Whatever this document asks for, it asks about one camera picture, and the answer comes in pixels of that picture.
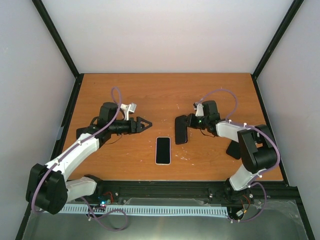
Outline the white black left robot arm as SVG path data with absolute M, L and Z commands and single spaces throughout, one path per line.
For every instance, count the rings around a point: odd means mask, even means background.
M 66 203 L 88 196 L 92 201 L 103 198 L 104 188 L 100 179 L 85 175 L 69 180 L 70 175 L 91 154 L 99 150 L 113 134 L 139 134 L 150 127 L 152 122 L 129 115 L 136 110 L 136 104 L 105 102 L 99 115 L 87 127 L 76 131 L 76 141 L 59 156 L 46 164 L 35 164 L 29 174 L 26 200 L 35 213 L 46 211 L 52 215 L 62 210 Z

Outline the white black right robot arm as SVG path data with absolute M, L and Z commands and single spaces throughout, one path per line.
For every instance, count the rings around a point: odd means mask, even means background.
M 175 118 L 175 143 L 187 143 L 189 128 L 230 140 L 226 154 L 241 160 L 241 165 L 224 183 L 222 195 L 228 202 L 233 202 L 263 173 L 279 164 L 280 152 L 267 125 L 251 126 L 221 118 L 214 100 L 195 103 L 193 107 L 194 113 Z

